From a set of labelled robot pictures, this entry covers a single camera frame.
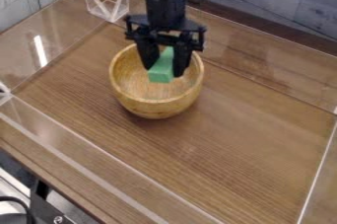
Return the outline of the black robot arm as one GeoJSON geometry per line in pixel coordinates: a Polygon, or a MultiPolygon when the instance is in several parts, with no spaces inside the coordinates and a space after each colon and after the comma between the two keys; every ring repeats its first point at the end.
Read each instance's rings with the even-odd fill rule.
{"type": "Polygon", "coordinates": [[[186,18],[185,1],[145,0],[146,13],[125,17],[125,38],[136,43],[145,69],[160,59],[160,46],[170,46],[174,77],[182,76],[192,53],[202,51],[205,44],[206,28],[186,18]]]}

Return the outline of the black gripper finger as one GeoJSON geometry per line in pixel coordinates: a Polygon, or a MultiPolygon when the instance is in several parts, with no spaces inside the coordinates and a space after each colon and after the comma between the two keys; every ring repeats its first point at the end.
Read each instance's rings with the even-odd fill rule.
{"type": "Polygon", "coordinates": [[[149,70],[160,58],[160,47],[153,37],[134,36],[141,62],[149,70]]]}
{"type": "Polygon", "coordinates": [[[189,67],[192,55],[192,42],[180,40],[173,46],[173,76],[181,77],[185,69],[189,67]]]}

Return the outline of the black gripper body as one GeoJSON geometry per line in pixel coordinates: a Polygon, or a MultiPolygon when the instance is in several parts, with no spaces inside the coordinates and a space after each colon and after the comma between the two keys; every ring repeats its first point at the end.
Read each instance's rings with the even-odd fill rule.
{"type": "Polygon", "coordinates": [[[166,27],[152,26],[148,16],[142,14],[128,15],[124,21],[126,25],[125,38],[132,41],[148,38],[160,45],[168,46],[174,46],[180,41],[184,41],[192,50],[204,50],[206,28],[188,18],[181,18],[166,27]]]}

